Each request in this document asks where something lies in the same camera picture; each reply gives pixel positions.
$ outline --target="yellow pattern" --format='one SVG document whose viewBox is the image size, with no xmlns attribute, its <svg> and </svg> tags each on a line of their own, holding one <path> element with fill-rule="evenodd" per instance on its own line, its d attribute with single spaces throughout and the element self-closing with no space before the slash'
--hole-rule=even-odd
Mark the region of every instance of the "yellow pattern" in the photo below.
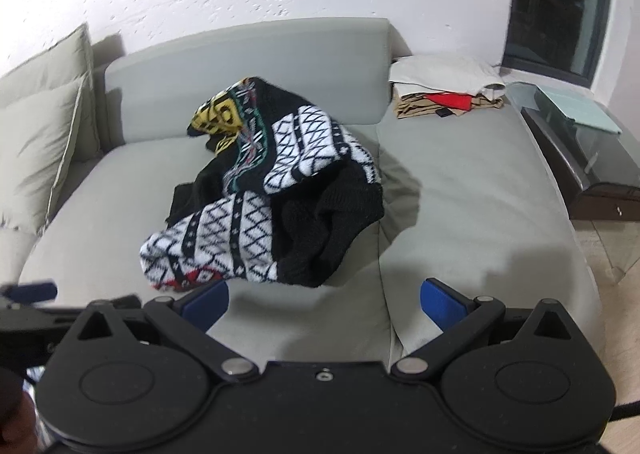
<svg viewBox="0 0 640 454">
<path fill-rule="evenodd" d="M 202 104 L 191 119 L 191 127 L 211 135 L 222 134 L 215 150 L 218 155 L 236 141 L 242 129 L 234 98 L 223 91 Z"/>
</svg>

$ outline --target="sofa cushion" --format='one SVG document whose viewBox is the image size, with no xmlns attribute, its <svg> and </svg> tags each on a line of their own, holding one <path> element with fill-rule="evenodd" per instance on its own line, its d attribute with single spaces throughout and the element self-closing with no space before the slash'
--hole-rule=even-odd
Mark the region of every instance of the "sofa cushion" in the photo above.
<svg viewBox="0 0 640 454">
<path fill-rule="evenodd" d="M 377 155 L 375 128 L 364 132 L 362 143 Z M 205 142 L 206 137 L 170 138 L 107 154 L 60 209 L 20 281 L 53 278 L 56 304 L 63 306 L 132 292 L 143 300 L 157 296 L 142 274 L 138 252 L 164 227 L 174 186 L 193 180 L 211 160 Z M 380 281 L 377 224 L 359 235 L 338 272 L 320 288 L 243 280 L 229 287 L 230 309 L 210 334 L 260 365 L 270 358 L 388 362 L 395 335 Z"/>
<path fill-rule="evenodd" d="M 68 84 L 88 74 L 82 97 L 81 119 L 74 152 L 75 160 L 89 160 L 100 155 L 95 120 L 94 53 L 88 28 L 81 24 L 51 48 L 31 57 L 0 78 L 0 110 L 20 98 Z"/>
<path fill-rule="evenodd" d="M 11 228 L 0 228 L 0 286 L 18 282 L 24 262 L 38 238 Z"/>
<path fill-rule="evenodd" d="M 380 269 L 406 350 L 440 333 L 420 310 L 427 277 L 511 307 L 558 299 L 602 350 L 593 276 L 520 113 L 506 106 L 397 120 L 389 111 L 378 138 L 386 203 Z"/>
<path fill-rule="evenodd" d="M 66 178 L 86 75 L 0 108 L 0 227 L 41 233 Z"/>
<path fill-rule="evenodd" d="M 115 147 L 184 134 L 184 121 L 243 77 L 295 92 L 344 124 L 375 124 L 388 107 L 389 22 L 286 19 L 180 37 L 121 57 L 104 73 Z"/>
</svg>

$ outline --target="light blue book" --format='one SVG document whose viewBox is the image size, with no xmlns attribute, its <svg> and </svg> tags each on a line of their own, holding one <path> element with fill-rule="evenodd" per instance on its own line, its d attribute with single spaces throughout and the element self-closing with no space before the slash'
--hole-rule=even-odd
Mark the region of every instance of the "light blue book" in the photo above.
<svg viewBox="0 0 640 454">
<path fill-rule="evenodd" d="M 572 119 L 576 124 L 595 127 L 620 134 L 622 130 L 609 118 L 602 108 L 590 98 L 580 93 L 560 90 L 548 86 L 538 86 L 538 89 L 553 102 L 564 116 Z"/>
</svg>

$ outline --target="black cable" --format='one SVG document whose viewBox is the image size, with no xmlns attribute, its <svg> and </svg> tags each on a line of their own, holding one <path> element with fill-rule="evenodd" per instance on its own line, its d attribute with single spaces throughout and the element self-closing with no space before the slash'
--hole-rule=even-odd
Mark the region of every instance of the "black cable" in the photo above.
<svg viewBox="0 0 640 454">
<path fill-rule="evenodd" d="M 640 416 L 640 401 L 617 405 L 613 408 L 609 421 L 626 420 L 635 416 Z"/>
</svg>

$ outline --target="backrest cushion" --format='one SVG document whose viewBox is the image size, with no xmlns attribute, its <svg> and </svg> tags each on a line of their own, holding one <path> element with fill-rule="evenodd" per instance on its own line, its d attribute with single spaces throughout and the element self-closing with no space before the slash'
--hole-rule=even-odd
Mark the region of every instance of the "backrest cushion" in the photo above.
<svg viewBox="0 0 640 454">
<path fill-rule="evenodd" d="M 0 108 L 0 227 L 42 234 L 75 148 L 86 75 Z"/>
<path fill-rule="evenodd" d="M 84 87 L 91 94 L 82 96 L 80 127 L 73 159 L 84 161 L 96 158 L 100 156 L 100 141 L 95 121 L 93 66 L 94 54 L 88 29 L 81 24 L 54 46 L 0 78 L 0 110 L 20 98 L 58 88 L 88 74 Z"/>
<path fill-rule="evenodd" d="M 111 63 L 105 109 L 112 147 L 183 136 L 195 110 L 259 76 L 348 124 L 388 107 L 389 24 L 380 18 L 262 22 L 182 37 Z"/>
</svg>

